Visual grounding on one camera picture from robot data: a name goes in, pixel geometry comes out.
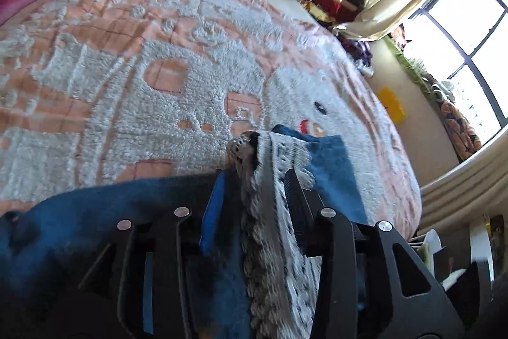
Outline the blue denim pants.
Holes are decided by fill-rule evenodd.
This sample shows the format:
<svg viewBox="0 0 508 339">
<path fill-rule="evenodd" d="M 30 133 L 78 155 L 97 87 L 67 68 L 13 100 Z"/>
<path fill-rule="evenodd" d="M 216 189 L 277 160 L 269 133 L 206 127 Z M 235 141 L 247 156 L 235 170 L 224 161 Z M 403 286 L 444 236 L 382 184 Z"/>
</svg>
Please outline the blue denim pants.
<svg viewBox="0 0 508 339">
<path fill-rule="evenodd" d="M 61 193 L 1 218 L 4 338 L 171 338 L 206 326 L 251 338 L 239 181 L 212 255 L 199 242 L 216 177 L 143 179 Z"/>
</svg>

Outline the yellow paper bag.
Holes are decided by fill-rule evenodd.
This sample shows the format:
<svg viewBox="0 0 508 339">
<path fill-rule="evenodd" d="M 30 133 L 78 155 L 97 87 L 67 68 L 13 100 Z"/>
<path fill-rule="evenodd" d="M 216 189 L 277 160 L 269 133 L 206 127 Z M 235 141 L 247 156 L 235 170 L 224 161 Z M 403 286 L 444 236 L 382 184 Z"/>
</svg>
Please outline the yellow paper bag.
<svg viewBox="0 0 508 339">
<path fill-rule="evenodd" d="M 405 110 L 393 90 L 383 88 L 378 92 L 377 97 L 395 125 L 405 119 Z"/>
</svg>

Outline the peach white patterned bedspread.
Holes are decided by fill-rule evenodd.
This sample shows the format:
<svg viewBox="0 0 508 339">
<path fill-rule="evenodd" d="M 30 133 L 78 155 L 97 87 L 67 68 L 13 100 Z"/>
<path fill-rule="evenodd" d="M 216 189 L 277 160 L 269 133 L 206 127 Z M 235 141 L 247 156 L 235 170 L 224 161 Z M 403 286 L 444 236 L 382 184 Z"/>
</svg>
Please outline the peach white patterned bedspread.
<svg viewBox="0 0 508 339">
<path fill-rule="evenodd" d="M 1 27 L 1 208 L 220 169 L 286 125 L 344 141 L 366 213 L 411 236 L 419 186 L 386 110 L 295 0 L 40 0 Z"/>
</svg>

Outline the purple clothes pile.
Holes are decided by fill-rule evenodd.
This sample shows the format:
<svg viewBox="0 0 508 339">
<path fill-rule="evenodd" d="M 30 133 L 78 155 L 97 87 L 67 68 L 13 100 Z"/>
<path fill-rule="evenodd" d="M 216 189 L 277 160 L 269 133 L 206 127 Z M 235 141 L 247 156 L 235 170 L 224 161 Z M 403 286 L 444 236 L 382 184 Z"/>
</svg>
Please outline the purple clothes pile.
<svg viewBox="0 0 508 339">
<path fill-rule="evenodd" d="M 365 66 L 371 66 L 372 52 L 369 43 L 361 40 L 347 39 L 342 34 L 337 35 L 343 49 L 351 55 L 353 60 L 360 60 Z"/>
</svg>

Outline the window frame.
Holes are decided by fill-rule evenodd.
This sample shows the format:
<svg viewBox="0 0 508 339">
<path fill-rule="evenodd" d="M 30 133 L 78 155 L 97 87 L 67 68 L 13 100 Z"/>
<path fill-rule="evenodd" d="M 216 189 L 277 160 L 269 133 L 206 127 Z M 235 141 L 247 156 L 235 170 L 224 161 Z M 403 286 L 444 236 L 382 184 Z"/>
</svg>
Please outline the window frame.
<svg viewBox="0 0 508 339">
<path fill-rule="evenodd" d="M 504 0 L 429 0 L 405 22 L 406 55 L 447 84 L 484 140 L 507 125 L 507 69 L 495 48 L 507 39 Z"/>
</svg>

